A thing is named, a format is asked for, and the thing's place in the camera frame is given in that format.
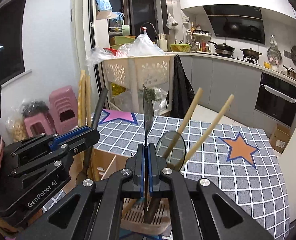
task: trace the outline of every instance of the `wok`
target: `wok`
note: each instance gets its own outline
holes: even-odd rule
[[[240,50],[243,51],[244,56],[248,56],[248,57],[259,58],[259,56],[262,55],[262,53],[254,51],[254,50],[252,50],[252,48],[250,48],[250,49],[240,49]]]
[[[235,48],[233,48],[233,47],[231,47],[231,46],[228,46],[228,45],[226,45],[225,43],[224,43],[224,44],[217,44],[217,43],[215,43],[215,42],[213,42],[213,41],[209,41],[209,43],[214,44],[214,47],[215,47],[216,49],[220,49],[220,50],[228,50],[228,51],[231,51],[231,52],[233,52],[233,51],[235,50]]]

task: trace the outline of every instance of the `floor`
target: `floor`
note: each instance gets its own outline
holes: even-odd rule
[[[197,105],[197,107],[195,108],[195,111],[192,114],[191,120],[201,121],[201,122],[212,122],[217,116],[217,114],[218,113],[215,111],[212,111],[206,107]],[[223,116],[219,121],[219,123],[227,124],[227,125],[245,126],[242,123],[232,120],[231,118],[226,116]],[[273,151],[275,152],[275,156],[277,156],[277,158],[281,156],[281,154],[276,150],[273,150]]]

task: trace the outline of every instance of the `saucepan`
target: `saucepan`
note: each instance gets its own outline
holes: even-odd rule
[[[250,49],[240,49],[241,51],[243,51],[243,55],[244,56],[248,56],[248,57],[253,57],[253,58],[259,58],[259,56],[262,55],[262,53],[259,53],[257,51],[252,50],[252,48]]]
[[[293,80],[296,80],[296,73],[293,71],[293,68],[289,69],[285,65],[283,65],[283,67],[287,69],[287,77],[290,77]]]
[[[212,43],[214,44],[214,47],[216,49],[220,49],[220,50],[227,50],[227,51],[230,51],[230,52],[233,52],[235,50],[235,48],[231,47],[231,46],[228,46],[226,45],[225,43],[224,44],[217,44],[213,41],[209,41],[209,43]]]

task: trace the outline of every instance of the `green basket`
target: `green basket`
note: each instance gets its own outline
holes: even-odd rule
[[[170,48],[172,52],[189,52],[191,45],[189,44],[171,44]]]

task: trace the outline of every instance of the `chopsticks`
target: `chopsticks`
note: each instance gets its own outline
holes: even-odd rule
[[[195,108],[202,96],[202,92],[203,90],[201,88],[198,89],[197,93],[195,94],[195,97],[193,98],[192,100],[192,103],[188,109],[188,111],[186,112],[185,114],[185,117],[181,123],[181,126],[179,127],[177,133],[176,133],[176,136],[173,137],[171,143],[169,144],[167,150],[163,153],[163,158],[168,158],[168,156],[170,155],[173,147],[176,145],[180,135],[182,134],[182,132],[184,131],[184,129],[186,128],[187,126],[187,123],[189,122],[193,112],[195,111]]]
[[[158,34],[158,40],[166,40],[166,34],[164,34],[164,33],[159,33],[159,34]]]
[[[231,105],[231,103],[232,103],[232,101],[233,101],[234,98],[235,98],[234,95],[230,95],[230,97],[228,98],[228,100],[225,102],[224,106],[221,108],[220,112],[217,114],[216,118],[213,120],[213,122],[211,123],[211,125],[206,130],[206,132],[201,136],[201,138],[199,139],[199,141],[197,141],[197,143],[186,154],[186,158],[185,158],[183,164],[181,164],[181,162],[179,162],[175,166],[175,170],[177,170],[181,166],[183,166],[195,154],[195,152],[200,148],[200,146],[204,143],[204,141],[210,135],[210,133],[212,132],[212,130],[216,127],[216,125],[218,124],[218,122],[220,121],[220,119],[226,113],[227,109]]]

